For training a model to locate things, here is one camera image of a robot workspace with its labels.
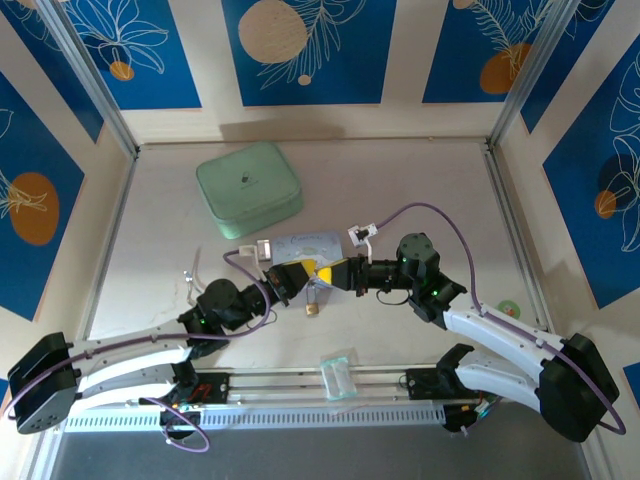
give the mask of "small sticker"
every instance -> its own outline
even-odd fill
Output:
[[[498,310],[502,313],[506,313],[510,317],[520,318],[520,307],[513,300],[503,300],[498,304]]]

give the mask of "mint green case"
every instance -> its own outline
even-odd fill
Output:
[[[256,143],[209,160],[196,169],[196,178],[225,238],[261,230],[303,206],[300,181],[273,143]]]

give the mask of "white wall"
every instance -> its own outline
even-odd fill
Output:
[[[398,0],[380,105],[244,108],[220,0],[171,0],[202,109],[124,111],[137,140],[486,136],[502,103],[423,105],[450,0]]]
[[[593,461],[601,440],[616,479],[636,479],[640,472],[640,410],[622,371],[640,360],[640,290],[598,310],[542,164],[639,33],[637,0],[617,0],[533,133],[517,119],[502,145],[555,327],[563,335],[580,332],[593,339],[620,388],[615,406],[627,435],[601,430],[585,449],[590,466],[599,468]],[[607,478],[599,470],[592,475]]]
[[[0,71],[85,174],[36,319],[29,322],[0,308],[0,377],[7,378],[9,368],[42,336],[62,331],[66,338],[75,338],[95,287],[130,160],[106,128],[97,144],[91,141],[2,15]],[[18,478],[35,438],[18,435],[13,422],[0,421],[0,478]]]

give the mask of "small transparent container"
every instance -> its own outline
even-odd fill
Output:
[[[349,357],[346,355],[324,360],[320,364],[320,371],[328,400],[342,400],[358,394],[356,384],[351,378]]]

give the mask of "black bracket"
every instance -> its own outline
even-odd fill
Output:
[[[410,400],[467,400],[477,399],[478,392],[465,388],[455,373],[460,360],[473,347],[457,344],[444,354],[435,368],[410,368],[407,390]]]
[[[229,396],[228,373],[199,373],[198,384],[184,403],[188,405],[224,405]]]

